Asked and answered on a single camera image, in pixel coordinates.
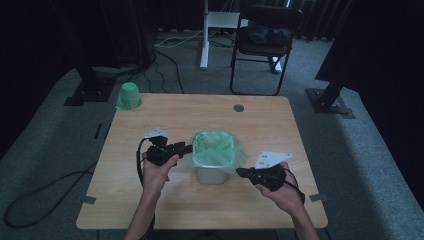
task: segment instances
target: wooden table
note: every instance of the wooden table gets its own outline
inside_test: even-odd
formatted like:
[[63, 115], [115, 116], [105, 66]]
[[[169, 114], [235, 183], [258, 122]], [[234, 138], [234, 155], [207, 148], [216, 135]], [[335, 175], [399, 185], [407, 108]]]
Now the wooden table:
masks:
[[[291, 152], [288, 160], [316, 228], [327, 225], [320, 201], [311, 202], [317, 186], [288, 99], [280, 96], [142, 94], [142, 105], [117, 110], [86, 196], [77, 226], [81, 229], [126, 229], [142, 188], [135, 152], [144, 134], [168, 130], [168, 143], [191, 143], [201, 130], [225, 130], [238, 137], [254, 165], [259, 152]], [[244, 111], [236, 112], [241, 104]], [[150, 143], [144, 143], [145, 151]], [[196, 180], [191, 154], [171, 170], [156, 210], [156, 229], [292, 228], [290, 216], [263, 197], [248, 179], [230, 176], [224, 184]]]

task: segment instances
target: green plastic bag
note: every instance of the green plastic bag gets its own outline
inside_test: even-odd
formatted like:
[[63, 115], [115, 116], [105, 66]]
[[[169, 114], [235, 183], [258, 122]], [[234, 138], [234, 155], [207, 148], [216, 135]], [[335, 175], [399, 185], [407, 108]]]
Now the green plastic bag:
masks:
[[226, 131], [203, 130], [194, 134], [192, 162], [195, 167], [222, 167], [236, 174], [247, 155], [236, 136]]

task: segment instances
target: metal bracket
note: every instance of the metal bracket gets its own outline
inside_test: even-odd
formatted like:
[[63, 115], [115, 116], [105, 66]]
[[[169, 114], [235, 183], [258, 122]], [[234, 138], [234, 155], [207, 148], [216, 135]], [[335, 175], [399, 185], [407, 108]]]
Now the metal bracket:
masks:
[[339, 96], [330, 107], [321, 106], [319, 99], [324, 92], [324, 89], [307, 88], [309, 100], [316, 113], [340, 114], [344, 119], [356, 119], [351, 108], [346, 107], [343, 99]]
[[162, 130], [160, 128], [156, 128], [155, 130], [144, 134], [144, 138], [152, 138], [152, 137], [158, 137], [158, 136], [165, 136], [166, 134], [168, 134], [168, 131]]
[[285, 152], [261, 151], [258, 159], [256, 160], [255, 168], [256, 169], [271, 168], [277, 164], [280, 164], [281, 162], [286, 161], [292, 156], [293, 154], [285, 153]]
[[116, 78], [102, 79], [96, 89], [89, 89], [81, 81], [72, 97], [68, 97], [64, 106], [82, 106], [85, 102], [107, 102], [115, 86]]

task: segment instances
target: green plastic cup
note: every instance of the green plastic cup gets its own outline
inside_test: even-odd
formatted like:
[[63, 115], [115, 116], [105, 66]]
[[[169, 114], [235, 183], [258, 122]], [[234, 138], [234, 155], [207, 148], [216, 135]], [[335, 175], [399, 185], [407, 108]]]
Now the green plastic cup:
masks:
[[124, 83], [119, 92], [117, 107], [120, 109], [133, 109], [141, 105], [141, 96], [137, 84]]

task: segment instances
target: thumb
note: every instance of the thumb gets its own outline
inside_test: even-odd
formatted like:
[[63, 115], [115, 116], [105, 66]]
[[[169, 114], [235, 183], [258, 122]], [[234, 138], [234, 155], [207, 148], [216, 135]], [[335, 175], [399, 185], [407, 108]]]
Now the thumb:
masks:
[[264, 186], [262, 186], [261, 184], [256, 184], [255, 187], [259, 190], [259, 191], [263, 191], [264, 190]]
[[171, 168], [177, 164], [178, 159], [180, 159], [180, 156], [178, 156], [178, 154], [175, 154], [165, 163], [164, 166], [166, 166], [168, 170], [171, 170]]

